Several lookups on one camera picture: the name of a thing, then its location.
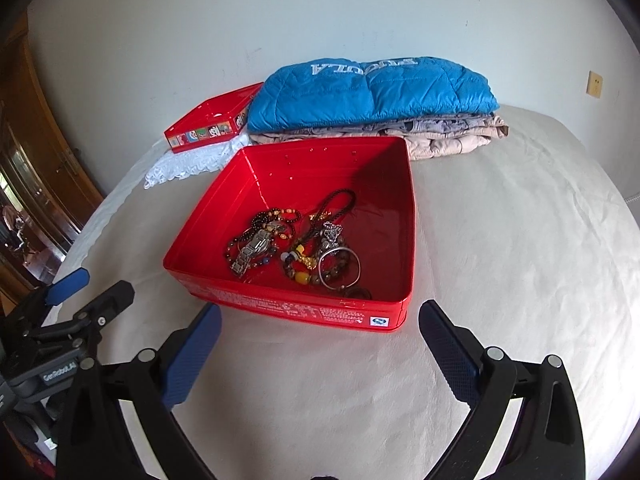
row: red plastic container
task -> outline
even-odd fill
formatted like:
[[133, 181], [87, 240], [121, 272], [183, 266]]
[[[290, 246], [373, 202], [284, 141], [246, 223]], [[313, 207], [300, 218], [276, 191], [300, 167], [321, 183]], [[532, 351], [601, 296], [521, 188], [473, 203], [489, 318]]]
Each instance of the red plastic container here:
[[[312, 214], [332, 191], [356, 192], [340, 221], [362, 263], [358, 286], [372, 300], [346, 299], [284, 275], [279, 257], [231, 272], [226, 244], [268, 208]], [[270, 316], [358, 330], [391, 331], [406, 319], [414, 282], [415, 205], [404, 140], [313, 139], [240, 150], [204, 194], [164, 258], [194, 296]], [[356, 272], [352, 262], [350, 272]]]
[[246, 123], [249, 103], [261, 87], [262, 83], [245, 86], [196, 106], [164, 132], [172, 152], [180, 153], [235, 137]]

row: logo sticker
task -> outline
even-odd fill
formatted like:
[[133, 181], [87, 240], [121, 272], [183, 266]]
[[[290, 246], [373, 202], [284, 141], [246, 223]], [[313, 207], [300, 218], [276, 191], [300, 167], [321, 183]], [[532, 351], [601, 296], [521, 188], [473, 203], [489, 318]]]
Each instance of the logo sticker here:
[[388, 317], [370, 317], [369, 324], [371, 326], [389, 326]]
[[74, 372], [76, 368], [78, 368], [78, 365], [76, 364], [76, 362], [71, 361], [66, 365], [58, 368], [57, 370], [52, 370], [48, 374], [41, 375], [41, 377], [42, 377], [42, 380], [45, 381], [45, 383], [49, 384], [54, 379], [61, 378], [62, 376], [66, 376], [69, 372]]

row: bed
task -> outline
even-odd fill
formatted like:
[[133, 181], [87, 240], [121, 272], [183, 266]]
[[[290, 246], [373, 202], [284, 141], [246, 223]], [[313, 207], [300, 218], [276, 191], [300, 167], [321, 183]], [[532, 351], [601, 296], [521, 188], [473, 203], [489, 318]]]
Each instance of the bed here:
[[[640, 231], [619, 192], [553, 118], [503, 106], [507, 139], [468, 155], [412, 162], [415, 286], [392, 334], [352, 332], [223, 307], [222, 336], [189, 399], [174, 409], [223, 480], [420, 479], [467, 412], [424, 345], [418, 308], [435, 298], [453, 323], [510, 357], [566, 364], [582, 419], [587, 478], [597, 479], [640, 416]], [[162, 257], [215, 178], [145, 190], [159, 143], [96, 212], [60, 269], [90, 284], [52, 316], [68, 319], [117, 280], [136, 300], [103, 331], [102, 362], [157, 348], [202, 306]], [[518, 405], [478, 478], [500, 459]], [[147, 471], [163, 478], [131, 408]]]

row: black cord necklace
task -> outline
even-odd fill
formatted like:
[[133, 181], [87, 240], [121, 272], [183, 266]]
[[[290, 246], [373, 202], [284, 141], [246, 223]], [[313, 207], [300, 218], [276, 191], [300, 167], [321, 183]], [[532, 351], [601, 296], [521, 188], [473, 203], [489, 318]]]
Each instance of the black cord necklace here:
[[[328, 207], [331, 200], [333, 200], [335, 197], [343, 193], [348, 194], [350, 196], [349, 203], [346, 206], [344, 206], [342, 209], [340, 209], [340, 211], [337, 211], [334, 214], [324, 218], [323, 213]], [[321, 205], [318, 207], [318, 212], [315, 214], [315, 216], [311, 221], [311, 226], [309, 227], [309, 231], [307, 231], [302, 238], [300, 238], [299, 240], [296, 240], [293, 244], [293, 247], [297, 247], [298, 245], [305, 245], [309, 240], [311, 240], [311, 238], [318, 236], [320, 234], [320, 231], [322, 230], [322, 224], [324, 224], [325, 222], [336, 221], [338, 218], [346, 215], [349, 211], [351, 211], [355, 205], [356, 205], [356, 193], [353, 189], [342, 188], [332, 192], [322, 201]]]

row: metal screw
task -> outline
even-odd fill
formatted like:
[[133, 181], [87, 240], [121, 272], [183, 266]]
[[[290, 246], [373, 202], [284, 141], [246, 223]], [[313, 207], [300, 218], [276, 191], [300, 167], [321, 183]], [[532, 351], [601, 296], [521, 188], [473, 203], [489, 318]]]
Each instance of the metal screw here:
[[148, 363], [156, 357], [156, 351], [153, 348], [145, 348], [138, 353], [138, 359], [143, 363]]
[[552, 365], [553, 368], [559, 368], [562, 366], [562, 359], [557, 355], [550, 355], [546, 360], [549, 361], [549, 364]]
[[80, 367], [82, 370], [90, 370], [94, 367], [95, 361], [91, 357], [85, 357], [80, 361]]
[[504, 357], [504, 352], [497, 346], [492, 346], [486, 350], [486, 354], [494, 361], [500, 361]]

